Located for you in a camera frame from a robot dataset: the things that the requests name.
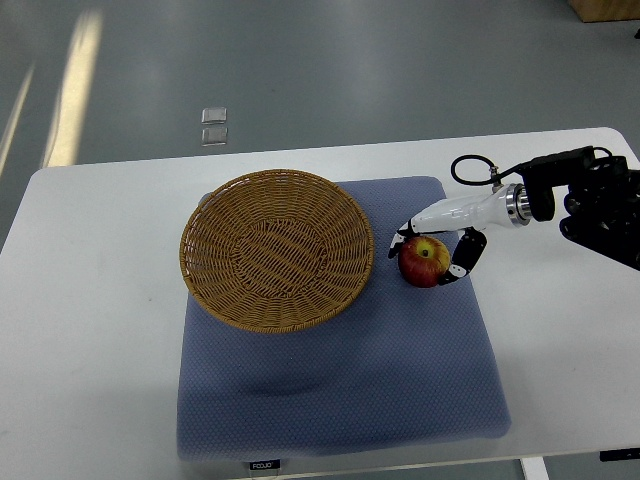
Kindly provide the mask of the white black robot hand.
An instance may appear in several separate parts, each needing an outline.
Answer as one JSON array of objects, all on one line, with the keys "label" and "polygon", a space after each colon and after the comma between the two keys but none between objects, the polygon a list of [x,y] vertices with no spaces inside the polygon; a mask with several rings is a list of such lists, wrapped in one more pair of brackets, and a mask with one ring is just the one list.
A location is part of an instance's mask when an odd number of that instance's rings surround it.
[{"label": "white black robot hand", "polygon": [[469,275],[482,255],[486,227],[497,225],[520,228],[529,224],[533,215],[522,184],[509,184],[490,195],[476,195],[439,200],[411,217],[394,234],[388,257],[398,255],[413,238],[444,232],[462,233],[440,285],[453,283]]}]

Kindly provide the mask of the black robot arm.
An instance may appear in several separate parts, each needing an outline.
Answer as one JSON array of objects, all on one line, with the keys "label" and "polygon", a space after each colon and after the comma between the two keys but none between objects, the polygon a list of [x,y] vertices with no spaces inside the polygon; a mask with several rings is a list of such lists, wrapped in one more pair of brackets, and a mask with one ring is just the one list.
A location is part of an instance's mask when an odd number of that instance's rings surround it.
[{"label": "black robot arm", "polygon": [[524,189],[533,218],[550,221],[555,215],[553,189],[567,188],[567,216],[559,223],[561,234],[589,250],[639,268],[639,172],[628,167],[624,156],[596,147],[534,158],[515,172]]}]

